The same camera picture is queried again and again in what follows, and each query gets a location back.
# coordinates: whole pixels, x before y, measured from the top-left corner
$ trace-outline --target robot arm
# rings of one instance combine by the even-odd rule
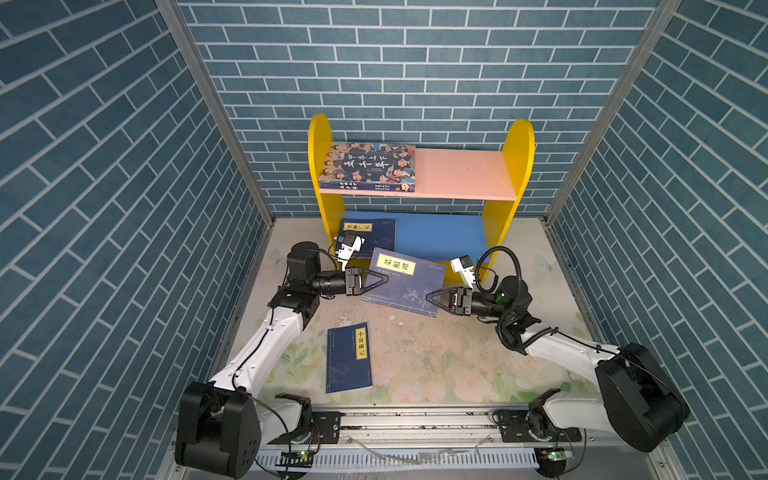
[[[498,289],[495,276],[491,289],[486,290],[477,269],[496,251],[512,258],[516,275],[505,277]],[[495,319],[481,321],[495,324],[507,349],[557,363],[599,388],[597,394],[553,390],[532,402],[531,428],[540,436],[556,435],[557,429],[570,427],[599,429],[616,432],[629,445],[650,452],[683,425],[690,414],[688,404],[643,346],[630,343],[620,348],[579,339],[543,324],[528,312],[533,299],[511,250],[493,247],[477,265],[469,257],[455,259],[451,265],[465,285],[430,293],[426,297],[430,303],[453,315]]]
[[[387,275],[351,267],[320,271],[316,243],[302,242],[288,254],[289,274],[269,302],[256,333],[207,383],[193,382],[181,396],[176,463],[239,478],[259,447],[289,432],[300,437],[309,427],[309,399],[281,395],[271,407],[257,405],[267,376],[283,351],[306,328],[320,297],[362,295],[388,281]],[[378,281],[363,286],[365,274]]]

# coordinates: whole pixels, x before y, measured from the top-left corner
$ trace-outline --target book cover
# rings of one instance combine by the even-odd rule
[[[368,323],[328,329],[326,393],[373,386]]]
[[[376,247],[385,250],[395,249],[396,222],[393,218],[372,218],[361,220],[359,218],[345,218],[339,223],[339,242],[344,237],[345,230],[351,230],[366,241],[358,253],[358,258],[370,258]]]
[[[445,265],[377,247],[373,249],[370,269],[387,274],[389,282],[364,293],[363,300],[437,317],[437,306],[425,297],[442,288]]]
[[[414,192],[416,147],[333,142],[317,183],[338,190]]]

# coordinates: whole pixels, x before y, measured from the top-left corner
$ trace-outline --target metal corner post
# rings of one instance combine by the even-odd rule
[[[224,143],[227,144],[227,148],[230,150],[232,159],[237,165],[237,170],[243,175],[243,180],[248,187],[253,201],[256,203],[259,212],[264,216],[266,225],[272,227],[275,221],[272,210],[270,210],[269,204],[264,200],[264,196],[261,193],[259,184],[253,175],[253,171],[248,164],[248,157],[243,150],[243,145],[240,144],[240,140],[237,139],[232,122],[230,122],[229,115],[224,109],[224,105],[221,103],[221,98],[216,92],[214,82],[211,80],[208,70],[205,67],[203,58],[200,56],[200,51],[197,50],[194,38],[192,38],[192,32],[187,26],[187,21],[184,19],[184,15],[181,13],[177,0],[156,0],[157,8],[160,10],[160,14],[163,16],[170,35],[176,41],[176,46],[181,52],[181,56],[187,63],[187,67],[190,70],[190,74],[194,79],[197,88],[200,90],[200,94],[203,96],[203,100],[210,114],[216,122],[216,126],[219,127],[221,137],[224,139]]]
[[[208,372],[207,377],[212,376],[214,373],[224,368],[224,365],[227,363],[232,350],[232,343],[237,334],[237,329],[240,328],[240,321],[243,319],[245,307],[247,306],[250,294],[253,291],[253,284],[256,282],[256,276],[259,273],[259,268],[264,260],[266,249],[269,246],[272,231],[272,227],[267,227],[261,234],[256,254],[253,255],[253,261],[250,264],[248,274],[243,281],[243,288],[240,290],[240,295],[237,297],[235,307],[230,315],[230,321],[227,323],[227,329],[224,330],[224,335],[221,339],[221,346],[216,354],[216,358],[210,364],[210,371]]]
[[[581,312],[581,316],[584,318],[584,324],[587,326],[589,335],[595,342],[604,342],[605,336],[600,329],[598,318],[594,314],[594,310],[587,300],[587,295],[584,292],[584,288],[582,288],[581,284],[579,283],[578,278],[576,277],[576,273],[574,272],[571,263],[568,261],[568,257],[566,257],[565,252],[563,251],[563,247],[560,246],[558,233],[554,231],[552,225],[548,225],[544,220],[541,221],[541,228],[544,229],[544,234],[547,236],[547,240],[549,240],[549,246],[552,248],[552,252],[554,253],[554,259],[558,262],[560,271],[563,273],[563,278],[568,284],[568,288],[571,289],[571,294],[573,294],[574,300],[576,300],[576,306],[578,307],[579,312]]]
[[[648,61],[650,54],[656,48],[656,44],[661,39],[661,35],[669,25],[673,15],[677,12],[677,7],[680,6],[680,3],[681,0],[659,0],[659,4],[650,16],[645,31],[637,43],[637,47],[632,51],[627,60],[627,65],[621,72],[613,91],[605,102],[605,106],[600,110],[598,118],[595,119],[592,130],[587,134],[587,138],[584,139],[581,150],[576,155],[570,171],[568,171],[563,180],[563,184],[544,214],[544,219],[548,224],[552,224],[563,209],[568,195],[571,194],[579,177],[584,173],[587,165],[592,160],[594,152],[597,150],[600,142],[603,141],[603,137],[611,126],[611,122],[613,122],[616,114],[619,112],[619,108],[624,103],[624,99],[629,94],[630,89],[632,89],[632,85],[634,85],[637,77],[640,76],[645,62]]]

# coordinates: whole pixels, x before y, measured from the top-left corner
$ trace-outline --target blue shelf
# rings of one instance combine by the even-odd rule
[[[469,255],[473,263],[488,249],[479,215],[394,214],[347,211],[346,218],[394,218],[395,251],[433,262]]]

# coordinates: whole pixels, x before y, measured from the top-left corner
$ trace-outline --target red wire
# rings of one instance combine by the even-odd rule
[[[315,427],[317,427],[317,450],[315,451],[317,453],[320,451],[320,425],[315,425]]]
[[[574,454],[574,458],[576,458],[576,450],[574,450],[574,444],[571,443],[571,436],[566,432],[565,430],[561,430],[565,434],[565,438],[568,439],[568,444],[571,446],[571,453]]]

